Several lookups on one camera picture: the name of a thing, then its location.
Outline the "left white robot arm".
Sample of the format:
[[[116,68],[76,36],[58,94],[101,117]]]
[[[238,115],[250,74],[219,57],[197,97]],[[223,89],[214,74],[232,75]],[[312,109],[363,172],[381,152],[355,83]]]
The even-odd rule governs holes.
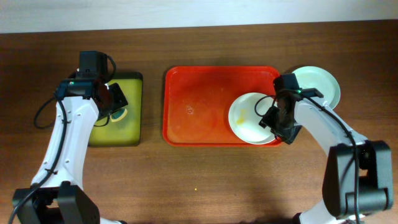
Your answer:
[[[83,166],[97,120],[127,104],[108,64],[98,51],[80,52],[79,67],[53,93],[56,118],[47,152],[30,187],[17,189],[8,222],[109,223],[83,191]]]

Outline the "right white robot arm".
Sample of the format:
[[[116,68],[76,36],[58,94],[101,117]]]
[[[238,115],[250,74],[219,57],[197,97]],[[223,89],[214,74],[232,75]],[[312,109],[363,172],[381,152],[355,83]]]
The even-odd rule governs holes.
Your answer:
[[[394,204],[392,153],[384,141],[371,141],[349,127],[316,88],[299,87],[295,74],[273,81],[272,106],[260,127],[286,144],[305,128],[327,156],[322,200],[297,213],[293,223],[360,223],[362,216]]]

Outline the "green yellow sponge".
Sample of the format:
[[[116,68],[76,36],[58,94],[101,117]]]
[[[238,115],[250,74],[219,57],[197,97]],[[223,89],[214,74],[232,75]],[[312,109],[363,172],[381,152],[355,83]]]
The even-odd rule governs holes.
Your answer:
[[[127,109],[121,108],[110,115],[111,122],[119,122],[127,115]]]

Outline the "white cream plate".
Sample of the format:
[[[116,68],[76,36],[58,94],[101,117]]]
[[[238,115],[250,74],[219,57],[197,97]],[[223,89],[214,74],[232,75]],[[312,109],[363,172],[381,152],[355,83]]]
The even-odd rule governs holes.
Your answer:
[[[265,145],[275,141],[270,127],[261,127],[262,116],[272,106],[273,97],[263,93],[246,93],[230,106],[228,122],[233,133],[242,141]]]

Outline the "mint green plate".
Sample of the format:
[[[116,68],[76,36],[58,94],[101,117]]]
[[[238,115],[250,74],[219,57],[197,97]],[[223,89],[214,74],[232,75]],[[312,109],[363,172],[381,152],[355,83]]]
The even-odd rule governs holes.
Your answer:
[[[304,66],[293,71],[301,88],[316,88],[331,109],[335,109],[341,97],[341,90],[335,77],[328,71],[315,66]]]

